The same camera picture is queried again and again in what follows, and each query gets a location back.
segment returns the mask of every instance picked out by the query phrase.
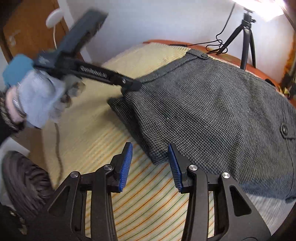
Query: black mini tripod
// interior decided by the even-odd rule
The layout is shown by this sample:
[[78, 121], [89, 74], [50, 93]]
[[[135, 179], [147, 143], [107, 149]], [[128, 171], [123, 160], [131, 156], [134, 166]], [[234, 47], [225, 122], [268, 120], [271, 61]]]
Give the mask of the black mini tripod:
[[256, 20], [252, 19], [252, 16], [249, 13], [253, 13], [251, 10], [246, 9], [246, 13], [244, 13], [244, 19], [242, 20], [242, 24], [234, 30], [232, 35], [227, 39], [225, 44], [220, 48], [220, 50], [216, 53], [216, 55], [222, 54], [222, 52], [228, 47], [228, 45], [235, 39], [235, 37], [243, 30], [244, 31], [244, 43], [242, 48], [242, 60], [240, 68], [245, 70], [248, 60], [249, 54], [249, 44], [251, 46], [251, 54], [252, 54], [252, 64], [254, 68], [256, 68], [256, 56], [255, 56], [255, 45], [253, 33], [251, 31], [251, 24], [255, 23]]

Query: brown door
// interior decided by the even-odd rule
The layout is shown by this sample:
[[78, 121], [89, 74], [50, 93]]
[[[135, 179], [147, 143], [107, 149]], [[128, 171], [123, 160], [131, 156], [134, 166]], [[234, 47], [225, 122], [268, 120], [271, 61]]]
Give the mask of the brown door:
[[[54, 49], [53, 29], [45, 21], [58, 8], [57, 0], [23, 0], [13, 11], [3, 28], [4, 37], [11, 55], [22, 53], [35, 58], [42, 50]], [[62, 40], [68, 29], [65, 24], [56, 25], [56, 42]]]

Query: gloved hand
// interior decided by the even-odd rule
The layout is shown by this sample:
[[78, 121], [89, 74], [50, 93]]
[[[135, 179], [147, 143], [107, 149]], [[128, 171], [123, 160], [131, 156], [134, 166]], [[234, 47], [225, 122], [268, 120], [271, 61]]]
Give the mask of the gloved hand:
[[18, 86], [8, 90], [6, 106], [15, 123], [26, 120], [42, 128], [48, 119], [57, 123], [63, 110], [70, 105], [70, 97], [77, 96], [83, 89], [81, 79], [73, 75], [61, 81], [44, 71], [32, 70]]

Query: wrist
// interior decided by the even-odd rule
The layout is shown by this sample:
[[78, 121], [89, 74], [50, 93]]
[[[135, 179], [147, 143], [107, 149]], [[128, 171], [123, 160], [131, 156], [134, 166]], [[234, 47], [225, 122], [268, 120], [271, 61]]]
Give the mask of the wrist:
[[16, 97], [17, 97], [17, 88], [16, 86], [13, 86], [6, 92], [5, 105], [11, 120], [15, 124], [19, 124], [24, 121], [24, 118], [21, 117], [21, 115], [18, 113], [18, 110], [13, 104], [13, 99], [17, 99]]

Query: folded garment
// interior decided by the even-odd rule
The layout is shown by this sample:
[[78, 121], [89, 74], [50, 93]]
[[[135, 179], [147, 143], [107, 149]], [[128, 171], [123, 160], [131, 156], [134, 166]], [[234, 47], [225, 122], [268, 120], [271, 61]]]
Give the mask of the folded garment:
[[229, 172], [245, 192], [296, 197], [296, 110], [275, 87], [190, 50], [139, 78], [109, 105], [154, 164], [168, 144], [204, 171]]

